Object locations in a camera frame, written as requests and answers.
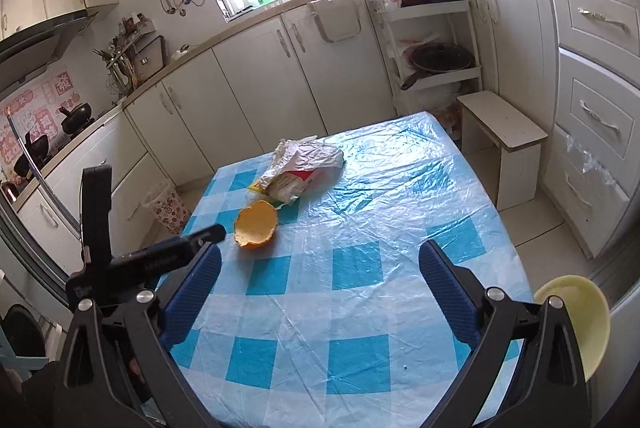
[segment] metal screw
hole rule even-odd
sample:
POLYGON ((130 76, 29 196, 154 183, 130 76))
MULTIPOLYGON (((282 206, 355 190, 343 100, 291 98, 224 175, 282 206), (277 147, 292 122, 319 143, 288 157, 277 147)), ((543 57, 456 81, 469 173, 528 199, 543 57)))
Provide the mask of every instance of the metal screw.
POLYGON ((564 307, 564 302, 562 301, 562 298, 558 296, 552 296, 551 298, 549 298, 549 305, 555 309, 562 309, 562 307, 564 307))
POLYGON ((84 300, 80 300, 80 303, 78 304, 78 309, 81 310, 82 312, 88 311, 89 309, 91 309, 93 304, 94 303, 91 300, 89 300, 88 298, 85 298, 84 300))
POLYGON ((504 291, 499 287, 490 287, 489 289, 487 289, 486 295, 491 298, 491 300, 494 300, 496 302, 504 300, 504 291))
POLYGON ((154 292, 149 291, 148 289, 145 289, 144 291, 140 291, 136 295, 136 300, 138 300, 139 303, 149 303, 153 299, 154 299, 154 292))

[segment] black pot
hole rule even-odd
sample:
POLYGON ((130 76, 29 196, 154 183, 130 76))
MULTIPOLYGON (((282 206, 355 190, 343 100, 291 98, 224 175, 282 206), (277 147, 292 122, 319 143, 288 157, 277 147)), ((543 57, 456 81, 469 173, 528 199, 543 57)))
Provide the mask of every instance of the black pot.
POLYGON ((62 121, 62 130, 68 135, 76 134, 91 119, 91 105, 89 104, 77 105, 71 111, 60 107, 60 112, 66 116, 62 121))
MULTIPOLYGON (((24 142, 33 162, 38 168, 42 168, 44 166, 44 158, 49 155, 49 138, 47 135, 41 135, 41 137, 31 143, 31 135, 27 132, 27 135, 24 137, 24 142)), ((26 156, 22 154, 14 164, 14 172, 20 177, 27 177, 29 170, 29 162, 26 156)))

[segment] crumpled wrapper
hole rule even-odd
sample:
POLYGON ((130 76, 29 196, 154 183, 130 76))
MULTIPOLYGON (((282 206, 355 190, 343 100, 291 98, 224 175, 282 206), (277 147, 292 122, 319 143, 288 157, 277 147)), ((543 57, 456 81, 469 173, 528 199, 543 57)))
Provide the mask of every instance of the crumpled wrapper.
POLYGON ((342 167, 344 153, 316 138, 281 140, 267 170, 249 188, 291 204, 302 195, 319 169, 342 167))

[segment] drawer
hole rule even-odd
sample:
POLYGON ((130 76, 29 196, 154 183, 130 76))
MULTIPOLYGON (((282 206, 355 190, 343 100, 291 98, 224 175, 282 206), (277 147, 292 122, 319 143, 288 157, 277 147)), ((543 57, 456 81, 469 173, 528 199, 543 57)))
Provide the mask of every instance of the drawer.
POLYGON ((640 180, 640 90, 564 49, 558 86, 558 124, 633 195, 640 180))
POLYGON ((39 189, 20 208, 18 217, 40 247, 66 274, 71 275, 82 269, 80 241, 56 215, 39 189))
POLYGON ((156 161, 146 154, 116 188, 111 196, 109 214, 111 252, 114 257, 140 249, 142 240, 155 220, 140 203, 149 190, 164 179, 156 161))
POLYGON ((120 113, 86 138, 46 177, 58 198, 71 214, 80 219, 80 182, 82 171, 91 166, 110 164, 111 187, 116 188, 146 154, 146 148, 120 113))
POLYGON ((577 156, 567 153, 567 134, 555 127, 544 183, 597 257, 609 242, 629 204, 620 185, 606 184, 595 170, 582 173, 577 156))
POLYGON ((554 0, 554 5, 561 47, 640 83, 640 0, 554 0))

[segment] range hood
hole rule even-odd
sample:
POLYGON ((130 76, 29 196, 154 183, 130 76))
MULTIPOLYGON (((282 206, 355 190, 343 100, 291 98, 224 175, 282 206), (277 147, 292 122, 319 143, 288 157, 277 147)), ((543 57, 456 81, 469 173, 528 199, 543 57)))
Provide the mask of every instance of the range hood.
POLYGON ((62 58, 88 21, 86 10, 60 15, 18 31, 0 42, 0 95, 44 73, 62 58))

